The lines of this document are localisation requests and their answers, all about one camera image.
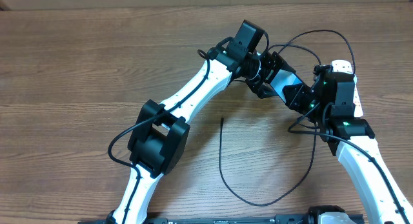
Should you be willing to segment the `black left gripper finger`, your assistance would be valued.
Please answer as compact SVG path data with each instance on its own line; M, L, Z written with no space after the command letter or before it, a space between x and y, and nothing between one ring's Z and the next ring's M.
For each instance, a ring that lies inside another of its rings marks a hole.
M277 93L272 88L264 84L250 84L247 83L249 89L260 99L277 96Z
M296 73L296 70L292 68L276 51L272 53L274 57L274 72L278 73L280 70L284 70L291 73Z

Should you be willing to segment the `Galaxy smartphone blue screen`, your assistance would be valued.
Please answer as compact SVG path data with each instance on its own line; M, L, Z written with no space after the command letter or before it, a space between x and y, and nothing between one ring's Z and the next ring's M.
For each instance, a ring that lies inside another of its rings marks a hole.
M284 103L286 103L286 98L283 93L283 88L285 86L297 84L303 84L303 81L297 77L295 73L286 70L279 70L274 79L270 82L270 86L275 90L276 94Z

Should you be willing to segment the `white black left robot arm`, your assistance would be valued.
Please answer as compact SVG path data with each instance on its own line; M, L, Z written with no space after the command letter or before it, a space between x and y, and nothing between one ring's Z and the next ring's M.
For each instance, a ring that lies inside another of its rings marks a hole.
M277 53L257 53L257 41L228 37L208 52L198 50L204 63L197 74L173 96L160 103L148 100L136 123L109 143L109 158L130 168L123 198L105 223L144 223L159 180L169 174L183 155L190 123L202 108L233 80L242 77L260 98L280 95L275 84L293 73Z

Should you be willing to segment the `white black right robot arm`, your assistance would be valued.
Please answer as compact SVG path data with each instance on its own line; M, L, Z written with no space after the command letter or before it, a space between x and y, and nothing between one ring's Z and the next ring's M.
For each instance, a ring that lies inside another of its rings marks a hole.
M314 68L306 85L292 69L278 71L271 87L286 106L315 123L319 136L350 176L370 223L412 223L412 205L381 157L366 119L351 64L335 60Z

